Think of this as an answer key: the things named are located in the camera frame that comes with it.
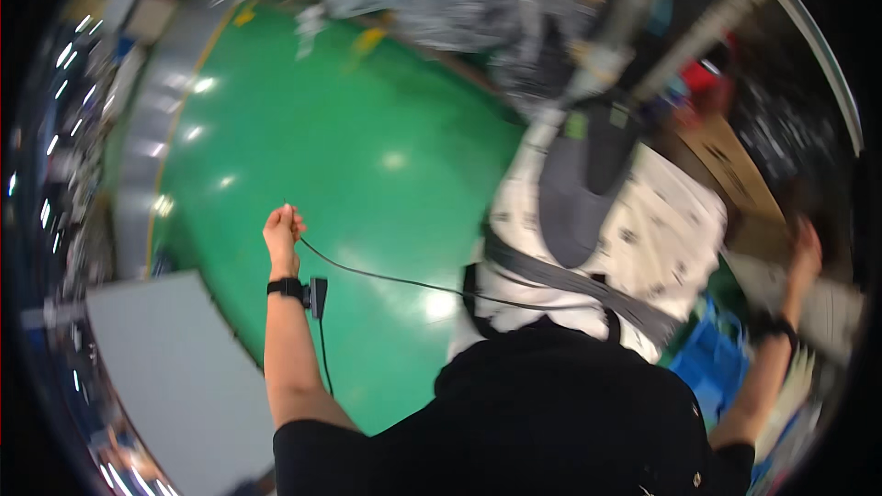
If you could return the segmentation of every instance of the person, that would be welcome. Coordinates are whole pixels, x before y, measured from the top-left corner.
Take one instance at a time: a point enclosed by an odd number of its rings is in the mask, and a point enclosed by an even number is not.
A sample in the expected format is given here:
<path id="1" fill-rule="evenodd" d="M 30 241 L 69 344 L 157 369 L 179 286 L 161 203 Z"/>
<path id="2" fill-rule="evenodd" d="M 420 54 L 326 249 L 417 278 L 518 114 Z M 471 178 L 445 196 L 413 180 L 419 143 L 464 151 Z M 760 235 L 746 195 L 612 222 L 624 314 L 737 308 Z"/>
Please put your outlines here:
<path id="1" fill-rule="evenodd" d="M 297 277 L 294 245 L 304 231 L 295 207 L 269 216 L 271 281 Z M 820 264 L 818 236 L 802 219 L 780 310 L 792 328 Z M 325 391 L 301 302 L 270 293 L 264 369 L 278 493 L 748 490 L 753 444 L 788 369 L 791 334 L 774 332 L 759 344 L 708 436 L 694 394 L 675 373 L 618 344 L 537 324 L 460 352 L 435 379 L 434 400 L 368 437 Z"/>

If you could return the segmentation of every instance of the green floor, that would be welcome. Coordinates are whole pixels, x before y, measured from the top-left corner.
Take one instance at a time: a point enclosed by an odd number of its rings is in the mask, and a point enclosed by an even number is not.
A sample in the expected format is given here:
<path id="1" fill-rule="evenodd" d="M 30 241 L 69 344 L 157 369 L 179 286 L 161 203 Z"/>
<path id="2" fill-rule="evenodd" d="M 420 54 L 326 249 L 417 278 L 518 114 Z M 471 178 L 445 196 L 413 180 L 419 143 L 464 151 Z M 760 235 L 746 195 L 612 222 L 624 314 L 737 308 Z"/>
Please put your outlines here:
<path id="1" fill-rule="evenodd" d="M 523 131 L 494 99 L 393 42 L 349 69 L 359 32 L 330 23 L 298 62 L 291 18 L 258 8 L 221 34 L 200 73 L 215 85 L 190 96 L 172 141 L 160 192 L 174 206 L 153 246 L 199 268 L 259 362 L 270 210 L 298 205 L 309 241 L 344 264 L 457 286 Z M 373 434 L 428 402 L 455 298 L 300 253 L 302 278 L 329 280 L 328 366 L 354 421 Z"/>

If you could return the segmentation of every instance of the gray panel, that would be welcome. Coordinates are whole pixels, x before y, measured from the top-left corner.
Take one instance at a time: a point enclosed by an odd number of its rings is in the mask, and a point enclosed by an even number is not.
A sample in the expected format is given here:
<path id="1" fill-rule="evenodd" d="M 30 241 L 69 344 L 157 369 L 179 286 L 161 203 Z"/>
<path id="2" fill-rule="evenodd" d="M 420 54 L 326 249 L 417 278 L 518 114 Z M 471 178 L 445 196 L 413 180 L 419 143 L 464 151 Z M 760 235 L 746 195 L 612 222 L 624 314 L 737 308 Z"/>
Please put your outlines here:
<path id="1" fill-rule="evenodd" d="M 182 496 L 219 496 L 266 473 L 263 374 L 198 273 L 105 285 L 86 307 L 126 415 Z"/>
<path id="2" fill-rule="evenodd" d="M 169 28 L 153 47 L 147 70 L 131 105 L 128 134 L 120 162 L 114 211 L 116 274 L 142 277 L 147 272 L 147 229 L 156 199 L 156 175 L 168 149 L 151 150 L 169 139 L 176 106 L 202 51 L 231 6 L 212 0 L 181 0 Z"/>

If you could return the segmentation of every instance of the black wristband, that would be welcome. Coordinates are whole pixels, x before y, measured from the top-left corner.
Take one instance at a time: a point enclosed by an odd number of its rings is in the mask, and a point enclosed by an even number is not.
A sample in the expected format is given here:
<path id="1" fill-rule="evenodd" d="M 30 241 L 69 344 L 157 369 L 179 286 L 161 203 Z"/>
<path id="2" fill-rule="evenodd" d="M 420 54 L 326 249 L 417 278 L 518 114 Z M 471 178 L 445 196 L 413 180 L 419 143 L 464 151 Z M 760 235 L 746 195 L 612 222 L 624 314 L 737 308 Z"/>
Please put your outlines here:
<path id="1" fill-rule="evenodd" d="M 781 318 L 780 316 L 777 318 L 772 318 L 771 316 L 766 320 L 765 326 L 763 326 L 763 336 L 778 336 L 783 334 L 787 336 L 790 341 L 790 360 L 787 363 L 788 371 L 790 369 L 790 364 L 793 363 L 793 357 L 797 354 L 797 346 L 799 345 L 799 338 L 797 337 L 797 332 L 793 328 L 793 325 L 787 320 Z"/>
<path id="2" fill-rule="evenodd" d="M 282 278 L 266 285 L 266 294 L 280 292 L 286 297 L 293 297 L 303 302 L 303 284 L 297 278 Z"/>

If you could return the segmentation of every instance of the yellow floor line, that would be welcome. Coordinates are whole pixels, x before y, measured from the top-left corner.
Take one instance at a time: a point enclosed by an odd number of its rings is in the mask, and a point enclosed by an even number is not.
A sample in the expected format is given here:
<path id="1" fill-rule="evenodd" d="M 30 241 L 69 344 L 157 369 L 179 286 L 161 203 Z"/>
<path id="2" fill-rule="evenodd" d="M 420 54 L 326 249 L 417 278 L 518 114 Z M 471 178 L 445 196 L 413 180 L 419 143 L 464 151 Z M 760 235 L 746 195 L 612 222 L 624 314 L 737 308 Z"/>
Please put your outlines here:
<path id="1" fill-rule="evenodd" d="M 218 42 L 218 39 L 221 36 L 221 33 L 229 24 L 230 19 L 232 19 L 233 14 L 236 12 L 237 4 L 232 5 L 224 14 L 223 18 L 218 22 L 217 27 L 215 27 L 215 32 L 212 33 L 212 36 L 208 39 L 208 42 L 205 43 L 205 48 L 202 49 L 202 53 L 199 54 L 199 59 L 196 61 L 196 65 L 193 66 L 193 72 L 191 74 L 191 79 L 195 78 L 199 75 L 199 72 L 202 70 L 202 66 L 205 63 L 205 60 L 208 59 L 208 55 L 212 53 L 212 49 L 215 48 L 215 44 Z M 181 112 L 183 111 L 183 106 L 187 104 L 187 98 L 190 97 L 190 89 L 187 89 L 183 95 L 181 96 L 181 103 L 177 106 L 177 111 L 175 111 L 175 116 L 171 120 L 171 126 L 169 128 L 169 137 L 166 139 L 166 154 L 165 157 L 160 160 L 160 168 L 159 171 L 156 171 L 156 182 L 153 185 L 153 194 L 159 195 L 160 193 L 160 184 L 162 182 L 162 171 L 165 169 L 166 158 L 169 156 L 171 152 L 171 140 L 175 137 L 175 132 L 177 131 L 177 125 L 181 120 Z M 150 220 L 147 223 L 147 259 L 145 260 L 146 268 L 144 271 L 144 279 L 150 277 L 150 261 L 153 258 L 153 223 L 156 220 L 156 211 L 153 210 L 153 207 L 150 207 Z"/>

